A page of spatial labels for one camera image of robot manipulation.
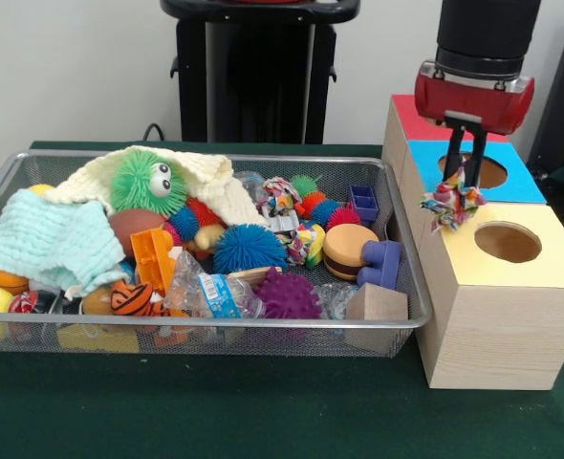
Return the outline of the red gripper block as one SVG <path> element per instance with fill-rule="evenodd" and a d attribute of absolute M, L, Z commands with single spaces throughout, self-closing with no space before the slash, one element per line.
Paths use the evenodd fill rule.
<path fill-rule="evenodd" d="M 524 121 L 534 95 L 532 77 L 521 76 L 512 82 L 511 91 L 467 86 L 446 79 L 418 74 L 415 83 L 415 106 L 420 116 L 445 122 L 446 118 L 479 122 L 471 127 L 472 152 L 467 160 L 467 185 L 478 187 L 488 133 L 512 134 Z M 461 145 L 465 130 L 452 125 L 445 155 L 443 180 L 447 181 L 463 163 Z"/>

